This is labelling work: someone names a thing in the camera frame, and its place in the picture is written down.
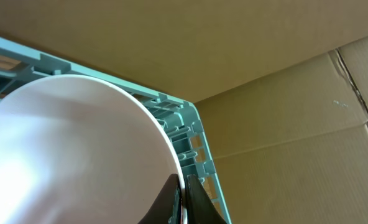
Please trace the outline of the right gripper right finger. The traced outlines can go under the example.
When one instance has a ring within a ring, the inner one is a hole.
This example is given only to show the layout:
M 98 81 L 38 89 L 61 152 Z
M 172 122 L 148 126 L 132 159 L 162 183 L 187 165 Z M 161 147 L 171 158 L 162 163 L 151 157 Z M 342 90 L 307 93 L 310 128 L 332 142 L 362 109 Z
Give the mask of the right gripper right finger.
M 195 175 L 186 177 L 186 208 L 189 224 L 226 224 Z

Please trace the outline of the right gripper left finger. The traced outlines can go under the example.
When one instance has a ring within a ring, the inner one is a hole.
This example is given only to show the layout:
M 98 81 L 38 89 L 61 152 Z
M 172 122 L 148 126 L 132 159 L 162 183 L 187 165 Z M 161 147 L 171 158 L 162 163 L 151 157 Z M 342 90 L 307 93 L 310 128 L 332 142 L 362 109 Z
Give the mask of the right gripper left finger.
M 181 224 L 182 192 L 177 174 L 171 174 L 139 224 Z

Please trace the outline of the small pink bowl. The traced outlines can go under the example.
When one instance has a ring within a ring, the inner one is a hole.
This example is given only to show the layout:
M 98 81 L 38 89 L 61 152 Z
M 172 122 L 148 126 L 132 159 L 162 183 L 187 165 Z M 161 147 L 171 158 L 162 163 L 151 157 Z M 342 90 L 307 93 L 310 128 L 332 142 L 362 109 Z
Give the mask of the small pink bowl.
M 41 78 L 0 101 L 0 223 L 137 223 L 181 173 L 161 125 L 106 81 Z

